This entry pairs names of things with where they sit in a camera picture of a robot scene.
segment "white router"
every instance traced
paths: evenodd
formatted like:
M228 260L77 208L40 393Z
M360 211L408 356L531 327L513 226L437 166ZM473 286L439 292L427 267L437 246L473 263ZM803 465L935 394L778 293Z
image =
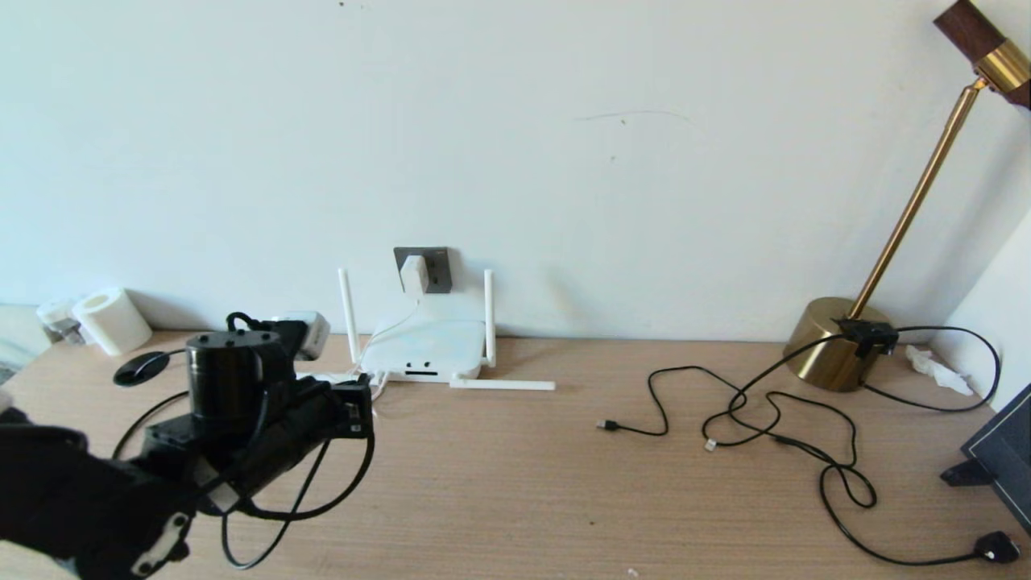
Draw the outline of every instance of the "white router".
M446 383L455 388L555 390L552 381L480 381L479 370L497 365L494 325L494 271L484 271L485 319L419 319L395 327L380 323L366 346L359 348L347 270L337 270L347 327L351 361L373 377L387 381Z

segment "toilet paper roll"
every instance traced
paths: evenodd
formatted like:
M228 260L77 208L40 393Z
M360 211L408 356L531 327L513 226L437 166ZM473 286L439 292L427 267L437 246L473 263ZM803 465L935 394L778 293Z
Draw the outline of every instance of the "toilet paper roll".
M109 356L139 348L154 333L124 287L105 287L79 301L72 314Z

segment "white wall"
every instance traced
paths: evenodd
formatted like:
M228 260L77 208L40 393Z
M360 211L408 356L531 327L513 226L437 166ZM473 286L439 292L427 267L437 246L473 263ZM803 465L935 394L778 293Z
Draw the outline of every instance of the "white wall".
M1031 212L989 264L970 294L949 317L947 325L974 330L999 351L1002 375L992 401L996 411L1031 383ZM960 373L970 375L984 395L992 385L995 366L976 339L940 333L935 352Z
M1028 48L1026 0L979 4ZM391 247L442 244L497 269L508 333L780 341L858 292L971 80L947 5L8 2L0 303L119 283L166 328L339 323L347 264L368 332ZM873 305L943 321L1029 151L985 94Z

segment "white power adapter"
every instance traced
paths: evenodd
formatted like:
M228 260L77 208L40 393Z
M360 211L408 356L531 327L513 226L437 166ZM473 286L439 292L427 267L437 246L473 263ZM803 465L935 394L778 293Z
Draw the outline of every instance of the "white power adapter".
M426 258L412 253L404 259L401 266L401 287L404 296L419 302L426 296L430 285L430 272L426 269Z

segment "power outlet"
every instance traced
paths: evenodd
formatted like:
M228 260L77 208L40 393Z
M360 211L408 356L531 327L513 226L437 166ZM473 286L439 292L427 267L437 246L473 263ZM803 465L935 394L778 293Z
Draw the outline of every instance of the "power outlet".
M426 273L430 278L426 286L427 295L451 294L451 261L447 259L447 247L395 247L394 259L397 261L397 271L400 276L401 266L408 255L422 255L426 260Z

